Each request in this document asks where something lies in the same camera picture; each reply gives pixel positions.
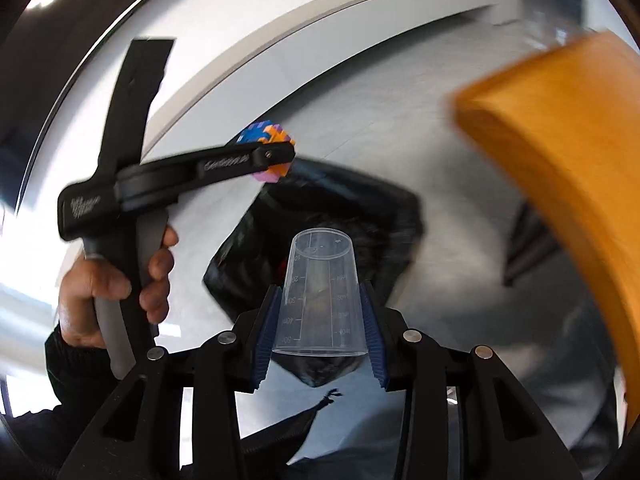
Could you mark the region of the person left hand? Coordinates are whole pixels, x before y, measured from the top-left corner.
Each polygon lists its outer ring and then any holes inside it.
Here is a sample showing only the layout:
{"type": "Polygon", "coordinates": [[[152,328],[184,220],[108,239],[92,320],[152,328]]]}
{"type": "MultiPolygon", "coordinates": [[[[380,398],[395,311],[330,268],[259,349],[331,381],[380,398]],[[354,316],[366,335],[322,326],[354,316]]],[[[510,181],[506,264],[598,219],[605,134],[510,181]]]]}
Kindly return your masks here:
{"type": "MultiPolygon", "coordinates": [[[[139,304],[151,324],[160,324],[169,312],[169,273],[175,265],[170,248],[178,241],[176,231],[166,226],[163,243],[149,261],[152,281],[140,292],[139,304]]],[[[58,294],[58,325],[66,344],[104,349],[93,300],[124,300],[131,291],[126,276],[111,263],[79,257],[64,275],[58,294]]]]}

